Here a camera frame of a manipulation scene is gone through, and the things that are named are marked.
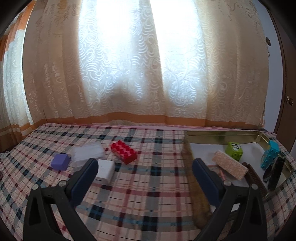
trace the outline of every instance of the blue lego brick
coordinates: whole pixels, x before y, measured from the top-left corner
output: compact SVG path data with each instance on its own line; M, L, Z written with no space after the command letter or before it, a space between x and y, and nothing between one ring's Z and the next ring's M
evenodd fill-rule
M261 158L261 168L266 169L278 157L280 152L279 146L275 141L269 140L267 150Z

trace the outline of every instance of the screw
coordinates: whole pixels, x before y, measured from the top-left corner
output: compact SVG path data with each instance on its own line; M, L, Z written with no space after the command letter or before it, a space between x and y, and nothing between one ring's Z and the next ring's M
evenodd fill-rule
M232 183L231 183L231 181L226 180L226 181L223 182L223 184L225 186L231 186Z
M252 187L254 190L257 190L257 189L258 189L258 186L257 186L255 183L253 183L253 184L251 185L251 187Z
M66 186L66 184L67 184L67 181L65 180L59 182L60 187Z
M38 184L35 184L35 185L32 187L32 189L33 189L33 190L37 190L38 187L39 187L39 185L38 185Z

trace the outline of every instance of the wall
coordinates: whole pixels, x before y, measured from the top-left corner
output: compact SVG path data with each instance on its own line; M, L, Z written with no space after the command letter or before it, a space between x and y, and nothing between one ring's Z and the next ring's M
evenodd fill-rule
M258 1L253 0L262 22L263 31L269 38L271 46L268 46L269 56L269 82L265 103L265 129L274 131L281 106L283 90L283 64L279 40L266 8Z
M290 151L290 154L296 160L296 141L294 142L294 145L292 147L292 150Z

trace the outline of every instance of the white power bank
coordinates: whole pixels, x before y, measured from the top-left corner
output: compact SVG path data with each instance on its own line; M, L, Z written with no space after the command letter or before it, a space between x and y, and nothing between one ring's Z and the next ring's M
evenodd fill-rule
M101 159L98 160L98 163L99 163L99 170L98 170L98 174L96 175L96 181L97 183L102 185L109 185L115 170L115 163L114 161L101 160Z

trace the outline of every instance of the door knob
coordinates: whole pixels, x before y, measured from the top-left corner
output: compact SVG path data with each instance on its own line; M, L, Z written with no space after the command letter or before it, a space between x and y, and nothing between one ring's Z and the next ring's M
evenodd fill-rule
M293 99L290 98L289 96L287 96L287 103L288 103L289 105L291 105L291 106L294 105L294 101L293 101Z

